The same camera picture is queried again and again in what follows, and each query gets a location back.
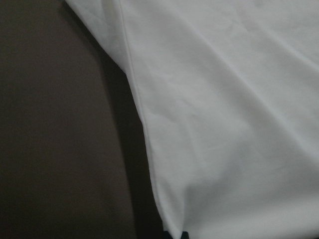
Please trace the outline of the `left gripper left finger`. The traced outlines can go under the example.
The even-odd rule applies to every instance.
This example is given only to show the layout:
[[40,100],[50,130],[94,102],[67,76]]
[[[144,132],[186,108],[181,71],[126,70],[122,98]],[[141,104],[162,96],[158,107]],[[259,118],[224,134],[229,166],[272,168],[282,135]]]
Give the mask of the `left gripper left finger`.
[[168,231],[163,231],[163,239],[173,239]]

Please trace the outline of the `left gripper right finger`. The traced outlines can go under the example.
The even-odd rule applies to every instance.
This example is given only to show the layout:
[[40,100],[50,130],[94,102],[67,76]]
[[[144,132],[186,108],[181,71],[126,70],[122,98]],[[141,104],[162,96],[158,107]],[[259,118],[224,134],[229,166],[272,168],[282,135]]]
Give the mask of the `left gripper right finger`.
[[186,231],[183,231],[181,234],[180,239],[189,239],[189,233]]

